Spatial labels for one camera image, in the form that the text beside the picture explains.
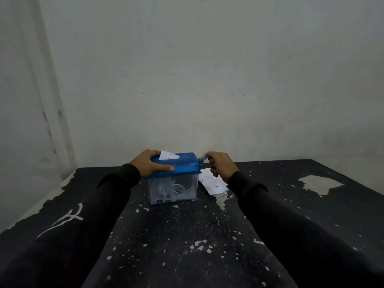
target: black long-sleeve shirt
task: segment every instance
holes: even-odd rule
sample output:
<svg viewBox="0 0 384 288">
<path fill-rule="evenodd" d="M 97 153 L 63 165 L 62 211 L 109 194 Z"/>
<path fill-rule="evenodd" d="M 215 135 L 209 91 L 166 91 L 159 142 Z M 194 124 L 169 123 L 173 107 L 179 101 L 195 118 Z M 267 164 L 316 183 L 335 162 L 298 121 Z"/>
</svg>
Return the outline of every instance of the black long-sleeve shirt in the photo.
<svg viewBox="0 0 384 288">
<path fill-rule="evenodd" d="M 0 275 L 0 287 L 80 287 L 140 179 L 125 164 L 96 191 L 44 231 Z M 299 286 L 384 287 L 361 254 L 274 200 L 266 187 L 237 172 L 228 187 L 257 234 Z"/>
</svg>

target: paper sheet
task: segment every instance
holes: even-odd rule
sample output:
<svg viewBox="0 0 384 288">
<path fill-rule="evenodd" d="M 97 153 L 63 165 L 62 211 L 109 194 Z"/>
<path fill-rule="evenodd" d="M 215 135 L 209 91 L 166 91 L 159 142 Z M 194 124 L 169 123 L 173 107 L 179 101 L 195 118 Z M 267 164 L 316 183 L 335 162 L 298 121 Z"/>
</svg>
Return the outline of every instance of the paper sheet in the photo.
<svg viewBox="0 0 384 288">
<path fill-rule="evenodd" d="M 199 174 L 199 181 L 203 184 L 205 189 L 207 189 L 210 195 L 218 197 L 228 192 L 227 184 L 220 176 L 215 178 L 211 173 L 210 168 L 201 169 L 200 171 L 202 174 Z"/>
<path fill-rule="evenodd" d="M 178 159 L 180 155 L 175 155 L 171 152 L 166 152 L 165 150 L 162 150 L 160 153 L 159 160 L 174 160 Z"/>
</svg>

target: dark spot on wall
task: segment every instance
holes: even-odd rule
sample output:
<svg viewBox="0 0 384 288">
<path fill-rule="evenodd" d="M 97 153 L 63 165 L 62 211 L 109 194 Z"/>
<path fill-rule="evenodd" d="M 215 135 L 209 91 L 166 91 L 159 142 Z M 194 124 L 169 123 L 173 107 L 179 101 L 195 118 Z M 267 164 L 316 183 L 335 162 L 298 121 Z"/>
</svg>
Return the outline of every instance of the dark spot on wall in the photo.
<svg viewBox="0 0 384 288">
<path fill-rule="evenodd" d="M 48 157 L 42 157 L 39 162 L 43 163 L 43 164 L 48 164 L 51 162 L 51 160 L 48 158 Z"/>
</svg>

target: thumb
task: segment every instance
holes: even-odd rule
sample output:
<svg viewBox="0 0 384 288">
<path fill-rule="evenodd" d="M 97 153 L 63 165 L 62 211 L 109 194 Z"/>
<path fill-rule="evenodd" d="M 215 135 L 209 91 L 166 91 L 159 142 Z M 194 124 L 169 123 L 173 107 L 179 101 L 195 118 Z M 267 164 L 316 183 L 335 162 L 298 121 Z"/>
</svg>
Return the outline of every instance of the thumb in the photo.
<svg viewBox="0 0 384 288">
<path fill-rule="evenodd" d="M 153 164 L 154 172 L 174 172 L 175 167 L 172 165 Z"/>
</svg>

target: transparent plastic bin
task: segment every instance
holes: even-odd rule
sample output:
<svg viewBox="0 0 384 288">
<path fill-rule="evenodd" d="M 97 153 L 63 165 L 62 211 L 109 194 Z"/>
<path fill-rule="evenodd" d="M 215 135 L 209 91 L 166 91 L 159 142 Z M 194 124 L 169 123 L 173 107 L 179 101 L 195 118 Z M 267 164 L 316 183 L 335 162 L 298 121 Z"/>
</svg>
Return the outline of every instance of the transparent plastic bin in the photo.
<svg viewBox="0 0 384 288">
<path fill-rule="evenodd" d="M 148 179 L 149 200 L 152 205 L 197 197 L 199 174 L 177 175 L 173 177 Z"/>
</svg>

